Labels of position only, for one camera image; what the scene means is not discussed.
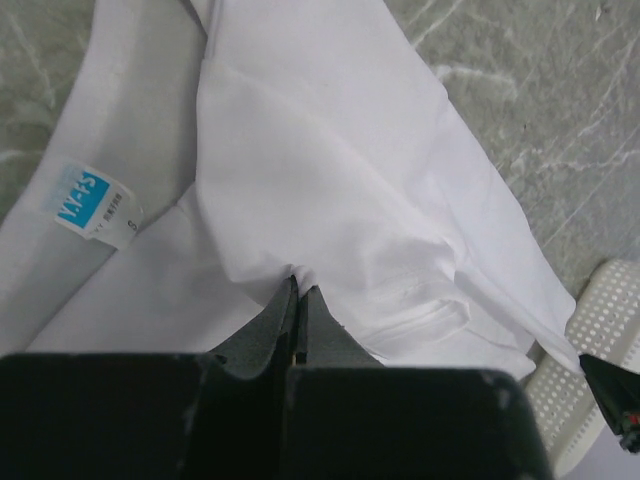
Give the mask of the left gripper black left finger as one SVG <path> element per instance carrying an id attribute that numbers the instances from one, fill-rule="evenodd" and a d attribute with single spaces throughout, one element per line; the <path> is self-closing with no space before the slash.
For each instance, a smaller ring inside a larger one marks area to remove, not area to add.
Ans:
<path id="1" fill-rule="evenodd" d="M 2 477 L 273 477 L 297 303 L 288 278 L 206 353 L 5 356 Z"/>

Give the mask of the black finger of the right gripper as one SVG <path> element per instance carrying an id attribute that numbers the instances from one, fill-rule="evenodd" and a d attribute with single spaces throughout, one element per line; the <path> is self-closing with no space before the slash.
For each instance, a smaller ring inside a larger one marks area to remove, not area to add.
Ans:
<path id="1" fill-rule="evenodd" d="M 623 450 L 639 449 L 639 374 L 589 354 L 580 366 L 600 412 Z"/>

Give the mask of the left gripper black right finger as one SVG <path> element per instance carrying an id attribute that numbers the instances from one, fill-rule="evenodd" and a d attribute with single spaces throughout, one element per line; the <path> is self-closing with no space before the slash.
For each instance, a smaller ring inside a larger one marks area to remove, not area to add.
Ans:
<path id="1" fill-rule="evenodd" d="M 300 321 L 293 478 L 552 478 L 529 401 L 509 374 L 379 366 L 317 287 L 301 299 Z"/>

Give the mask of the white t shirt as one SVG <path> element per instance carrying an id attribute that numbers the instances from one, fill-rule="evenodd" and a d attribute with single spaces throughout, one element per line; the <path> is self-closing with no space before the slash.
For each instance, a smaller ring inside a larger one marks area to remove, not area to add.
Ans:
<path id="1" fill-rule="evenodd" d="M 571 371 L 575 303 L 381 1 L 100 1 L 1 226 L 1 350 L 199 352 L 280 282 L 387 366 Z"/>

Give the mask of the white perforated plastic basket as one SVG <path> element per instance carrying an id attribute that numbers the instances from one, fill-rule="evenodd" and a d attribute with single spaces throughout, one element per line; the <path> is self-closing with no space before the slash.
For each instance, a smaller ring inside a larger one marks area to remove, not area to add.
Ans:
<path id="1" fill-rule="evenodd" d="M 526 386 L 556 477 L 572 471 L 604 429 L 624 452 L 639 453 L 639 264 L 601 265 L 565 334 L 582 372 L 545 356 Z"/>

